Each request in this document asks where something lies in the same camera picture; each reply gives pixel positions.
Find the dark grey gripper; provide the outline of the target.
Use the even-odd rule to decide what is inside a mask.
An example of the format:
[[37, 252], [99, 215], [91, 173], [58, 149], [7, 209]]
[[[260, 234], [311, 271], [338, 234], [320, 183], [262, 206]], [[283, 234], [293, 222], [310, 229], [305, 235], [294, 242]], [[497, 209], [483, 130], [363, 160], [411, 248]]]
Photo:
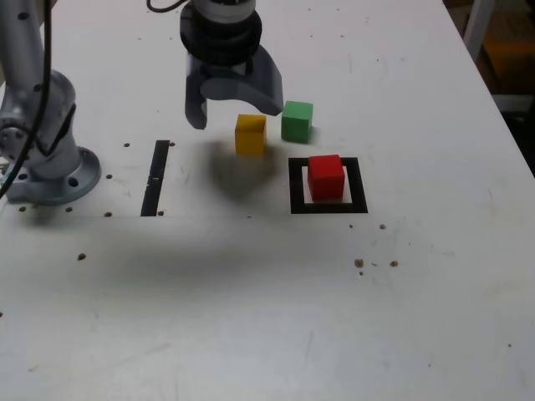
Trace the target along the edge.
[[187, 54], [185, 115], [195, 129], [206, 128], [206, 98], [239, 100], [277, 116], [284, 106], [282, 75], [262, 45], [248, 61], [234, 66], [209, 64]]

